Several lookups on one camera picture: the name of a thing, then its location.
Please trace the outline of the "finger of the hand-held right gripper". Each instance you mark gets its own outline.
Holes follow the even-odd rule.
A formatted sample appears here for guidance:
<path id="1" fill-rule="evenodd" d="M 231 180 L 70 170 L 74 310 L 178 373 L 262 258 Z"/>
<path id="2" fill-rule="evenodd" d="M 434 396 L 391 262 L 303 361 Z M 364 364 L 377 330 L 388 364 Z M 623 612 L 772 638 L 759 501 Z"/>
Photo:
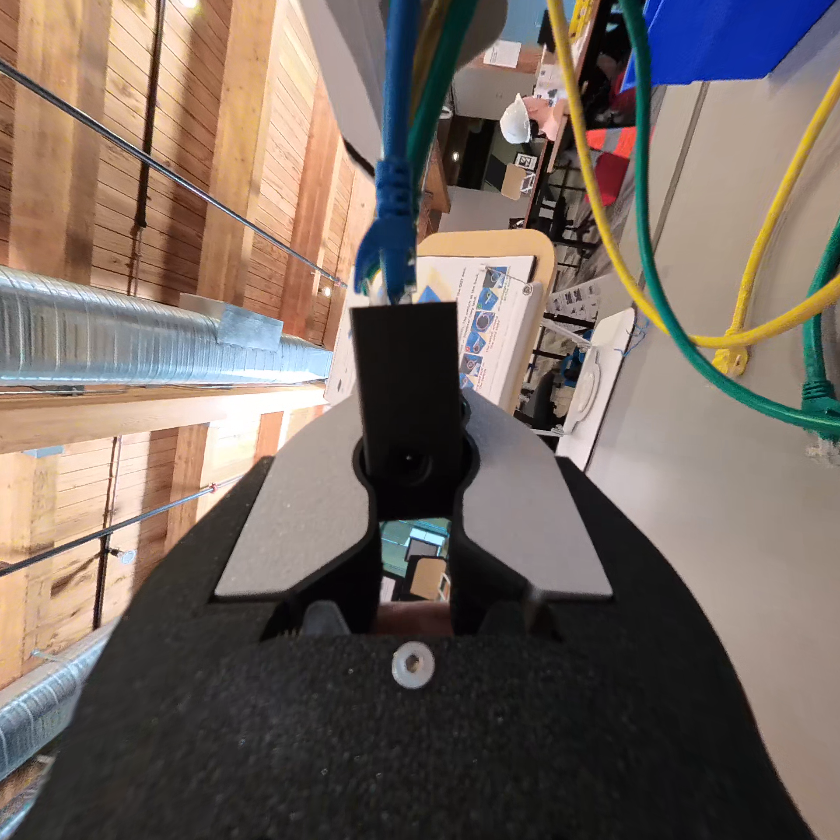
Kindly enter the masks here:
<path id="1" fill-rule="evenodd" d="M 387 2 L 301 1 L 343 143 L 357 165 L 382 157 Z"/>
<path id="2" fill-rule="evenodd" d="M 459 51 L 464 67 L 491 47 L 501 35 L 508 17 L 508 1 L 477 1 Z"/>

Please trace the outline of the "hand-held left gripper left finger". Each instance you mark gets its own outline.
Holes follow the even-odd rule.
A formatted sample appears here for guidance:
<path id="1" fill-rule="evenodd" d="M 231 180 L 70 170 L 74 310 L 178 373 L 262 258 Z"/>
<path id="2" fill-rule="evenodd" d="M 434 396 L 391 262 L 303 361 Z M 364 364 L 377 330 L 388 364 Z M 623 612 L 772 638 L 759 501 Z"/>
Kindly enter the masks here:
<path id="1" fill-rule="evenodd" d="M 380 604 L 382 538 L 361 476 L 356 394 L 279 450 L 214 590 L 222 602 L 276 602 L 304 613 L 332 602 L 353 634 Z"/>

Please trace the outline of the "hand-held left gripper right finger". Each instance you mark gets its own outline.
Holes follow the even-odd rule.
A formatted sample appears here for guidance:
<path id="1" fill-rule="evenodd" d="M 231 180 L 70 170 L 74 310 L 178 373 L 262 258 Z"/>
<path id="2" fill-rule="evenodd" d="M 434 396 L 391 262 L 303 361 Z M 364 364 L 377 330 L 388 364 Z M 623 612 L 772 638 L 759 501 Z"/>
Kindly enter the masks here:
<path id="1" fill-rule="evenodd" d="M 463 392 L 469 467 L 449 539 L 451 622 L 476 634 L 499 605 L 607 602 L 613 587 L 557 458 L 498 405 Z"/>

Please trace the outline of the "black network switch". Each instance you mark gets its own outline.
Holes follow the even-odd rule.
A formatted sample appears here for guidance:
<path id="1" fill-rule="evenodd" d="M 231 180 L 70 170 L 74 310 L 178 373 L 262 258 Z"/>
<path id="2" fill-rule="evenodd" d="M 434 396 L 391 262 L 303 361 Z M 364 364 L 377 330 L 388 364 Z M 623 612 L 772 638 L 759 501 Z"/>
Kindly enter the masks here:
<path id="1" fill-rule="evenodd" d="M 353 308 L 361 474 L 380 520 L 446 518 L 466 478 L 454 301 Z"/>

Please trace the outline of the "white stand base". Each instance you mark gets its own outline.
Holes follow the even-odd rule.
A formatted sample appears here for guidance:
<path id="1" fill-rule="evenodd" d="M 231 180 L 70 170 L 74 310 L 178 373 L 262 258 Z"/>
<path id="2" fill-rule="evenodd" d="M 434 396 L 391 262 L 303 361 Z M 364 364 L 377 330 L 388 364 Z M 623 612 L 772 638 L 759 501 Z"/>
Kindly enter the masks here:
<path id="1" fill-rule="evenodd" d="M 585 470 L 600 433 L 617 376 L 636 326 L 636 310 L 626 308 L 599 321 L 584 350 L 556 455 Z"/>

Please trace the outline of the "printed instruction sheet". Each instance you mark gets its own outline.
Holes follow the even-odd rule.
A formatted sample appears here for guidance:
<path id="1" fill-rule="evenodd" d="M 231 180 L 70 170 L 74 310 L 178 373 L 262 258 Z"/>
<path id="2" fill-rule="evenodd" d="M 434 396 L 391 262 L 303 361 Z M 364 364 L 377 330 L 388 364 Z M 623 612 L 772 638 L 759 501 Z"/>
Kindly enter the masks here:
<path id="1" fill-rule="evenodd" d="M 453 301 L 458 311 L 458 379 L 461 390 L 475 390 L 489 402 L 511 409 L 521 388 L 526 344 L 537 318 L 543 286 L 530 281 L 536 257 L 418 257 L 412 303 Z M 356 385 L 350 310 L 387 303 L 382 273 L 371 282 L 371 294 L 349 292 L 332 352 L 325 385 L 327 404 L 336 406 Z M 420 385 L 410 351 L 419 350 L 428 330 L 399 329 L 394 339 L 377 339 L 376 347 L 397 361 L 400 382 L 417 403 L 428 387 Z"/>

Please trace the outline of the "blue plastic bin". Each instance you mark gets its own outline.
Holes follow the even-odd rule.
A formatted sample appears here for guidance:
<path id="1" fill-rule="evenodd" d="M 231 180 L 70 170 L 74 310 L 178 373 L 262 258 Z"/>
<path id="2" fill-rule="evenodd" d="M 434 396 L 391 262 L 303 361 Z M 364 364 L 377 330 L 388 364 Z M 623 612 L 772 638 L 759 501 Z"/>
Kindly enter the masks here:
<path id="1" fill-rule="evenodd" d="M 782 84 L 825 49 L 838 57 L 839 2 L 650 1 L 653 87 L 696 81 Z"/>

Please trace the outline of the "silver ventilation duct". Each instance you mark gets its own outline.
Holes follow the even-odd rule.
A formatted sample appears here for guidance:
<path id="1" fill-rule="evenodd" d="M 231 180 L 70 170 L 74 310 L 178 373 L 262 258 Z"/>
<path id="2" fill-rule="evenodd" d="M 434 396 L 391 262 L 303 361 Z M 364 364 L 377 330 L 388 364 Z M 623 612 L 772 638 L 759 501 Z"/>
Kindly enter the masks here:
<path id="1" fill-rule="evenodd" d="M 1 692 L 1 779 L 19 769 L 69 725 L 116 618 L 39 665 Z"/>
<path id="2" fill-rule="evenodd" d="M 182 294 L 186 308 L 2 267 L 3 385 L 300 385 L 332 352 L 282 321 Z"/>

